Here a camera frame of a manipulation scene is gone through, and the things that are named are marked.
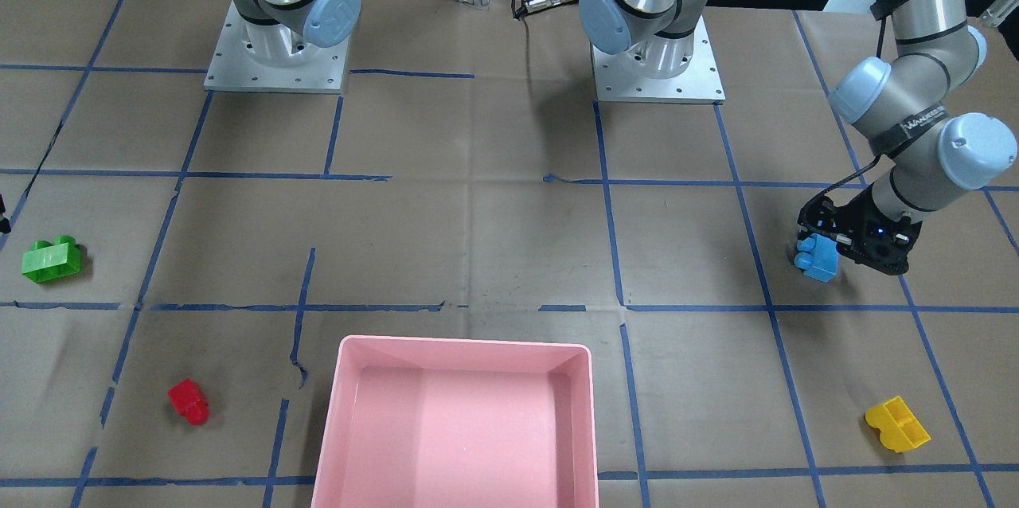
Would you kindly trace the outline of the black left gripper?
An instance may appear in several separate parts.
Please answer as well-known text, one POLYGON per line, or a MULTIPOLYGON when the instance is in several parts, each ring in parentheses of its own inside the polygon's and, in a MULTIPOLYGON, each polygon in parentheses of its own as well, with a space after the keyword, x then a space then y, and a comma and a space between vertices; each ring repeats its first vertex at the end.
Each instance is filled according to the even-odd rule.
POLYGON ((843 206, 819 193, 801 208, 798 225, 801 236, 825 236, 836 242, 837 253, 884 275, 908 271, 908 253, 922 228, 920 221, 914 224, 910 217, 898 221, 887 217, 870 191, 862 191, 843 206))

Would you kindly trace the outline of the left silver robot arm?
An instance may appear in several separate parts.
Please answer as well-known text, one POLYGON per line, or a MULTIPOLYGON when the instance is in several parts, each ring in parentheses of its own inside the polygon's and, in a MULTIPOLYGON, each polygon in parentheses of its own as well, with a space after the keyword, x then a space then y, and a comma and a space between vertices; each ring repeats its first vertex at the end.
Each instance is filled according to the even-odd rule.
MULTIPOLYGON (((579 0, 592 46, 619 55, 646 45, 685 44, 707 0, 579 0)), ((975 74, 986 39, 968 25, 964 0, 876 0, 876 21, 892 23, 896 59, 863 59, 833 89, 832 109, 892 169, 838 206, 829 193, 800 210, 794 264, 829 282, 838 257, 884 275, 903 275, 922 221, 1014 163, 1017 142, 993 116, 952 116, 943 101, 975 74)))

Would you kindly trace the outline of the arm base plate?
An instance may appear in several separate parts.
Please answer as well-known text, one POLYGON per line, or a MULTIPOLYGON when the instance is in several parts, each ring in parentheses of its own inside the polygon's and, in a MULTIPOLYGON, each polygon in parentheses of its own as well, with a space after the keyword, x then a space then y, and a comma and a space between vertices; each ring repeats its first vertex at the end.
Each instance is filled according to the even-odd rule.
POLYGON ((652 36, 619 54, 591 47, 601 102, 720 104, 727 99, 704 18, 681 39, 652 36))
POLYGON ((230 4, 204 80, 208 91, 341 95, 353 38, 320 48, 284 25, 255 25, 230 4))

